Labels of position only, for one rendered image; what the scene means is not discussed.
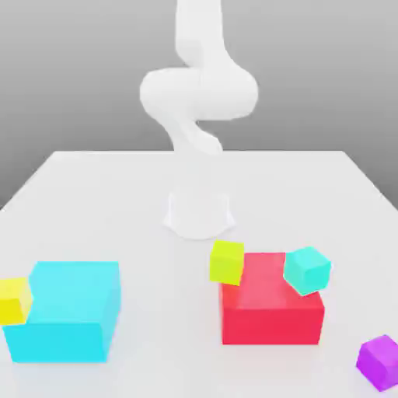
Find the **small lime cube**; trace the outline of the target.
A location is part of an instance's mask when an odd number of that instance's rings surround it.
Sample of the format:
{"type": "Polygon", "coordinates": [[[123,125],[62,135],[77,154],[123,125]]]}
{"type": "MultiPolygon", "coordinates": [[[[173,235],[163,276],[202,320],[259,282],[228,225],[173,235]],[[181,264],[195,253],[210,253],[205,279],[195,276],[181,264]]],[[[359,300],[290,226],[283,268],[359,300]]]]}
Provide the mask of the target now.
{"type": "Polygon", "coordinates": [[[210,281],[239,286],[243,274],[243,265],[243,243],[215,240],[210,254],[210,281]]]}

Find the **small turquoise cube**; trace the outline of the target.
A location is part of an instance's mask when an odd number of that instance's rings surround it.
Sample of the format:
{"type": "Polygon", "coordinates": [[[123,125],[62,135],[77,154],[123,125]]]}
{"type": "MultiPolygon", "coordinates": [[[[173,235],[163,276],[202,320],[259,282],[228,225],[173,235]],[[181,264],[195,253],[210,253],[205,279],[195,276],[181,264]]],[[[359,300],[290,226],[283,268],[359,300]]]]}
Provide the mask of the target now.
{"type": "Polygon", "coordinates": [[[326,288],[330,270],[331,261],[312,246],[285,254],[283,277],[301,296],[326,288]]]}

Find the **small yellow cube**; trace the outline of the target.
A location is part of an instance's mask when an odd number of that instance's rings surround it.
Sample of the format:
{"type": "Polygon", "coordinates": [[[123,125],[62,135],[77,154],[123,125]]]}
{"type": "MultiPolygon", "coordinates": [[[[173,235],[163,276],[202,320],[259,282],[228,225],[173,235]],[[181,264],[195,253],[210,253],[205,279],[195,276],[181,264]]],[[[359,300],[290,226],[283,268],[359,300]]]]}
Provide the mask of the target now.
{"type": "Polygon", "coordinates": [[[32,304],[28,277],[0,279],[0,326],[24,324],[32,304]]]}

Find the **small purple cube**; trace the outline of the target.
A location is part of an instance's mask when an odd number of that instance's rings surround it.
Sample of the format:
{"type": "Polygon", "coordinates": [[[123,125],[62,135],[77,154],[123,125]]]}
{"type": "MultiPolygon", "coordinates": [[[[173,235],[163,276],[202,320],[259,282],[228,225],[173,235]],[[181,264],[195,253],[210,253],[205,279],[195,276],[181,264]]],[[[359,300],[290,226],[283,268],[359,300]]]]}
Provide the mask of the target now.
{"type": "Polygon", "coordinates": [[[398,385],[398,343],[386,334],[363,343],[356,367],[379,392],[398,385]]]}

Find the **large red box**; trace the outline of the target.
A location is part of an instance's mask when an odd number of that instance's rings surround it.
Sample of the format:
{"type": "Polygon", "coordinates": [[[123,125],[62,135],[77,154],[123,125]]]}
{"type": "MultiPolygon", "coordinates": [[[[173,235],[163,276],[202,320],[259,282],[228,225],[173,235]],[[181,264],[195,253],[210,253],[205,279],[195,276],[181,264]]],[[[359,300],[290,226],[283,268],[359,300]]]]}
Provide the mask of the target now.
{"type": "Polygon", "coordinates": [[[318,292],[301,296],[283,278],[284,253],[246,253],[240,285],[219,285],[223,344],[318,344],[318,292]]]}

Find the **large cyan box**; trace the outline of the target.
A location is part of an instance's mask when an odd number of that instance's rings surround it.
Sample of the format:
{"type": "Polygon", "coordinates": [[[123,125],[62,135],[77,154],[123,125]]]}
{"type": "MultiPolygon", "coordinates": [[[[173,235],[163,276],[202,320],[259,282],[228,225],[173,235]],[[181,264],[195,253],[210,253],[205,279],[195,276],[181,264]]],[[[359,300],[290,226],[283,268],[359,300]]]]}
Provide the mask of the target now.
{"type": "Polygon", "coordinates": [[[120,312],[116,261],[39,261],[25,323],[4,326],[16,363],[104,363],[120,312]]]}

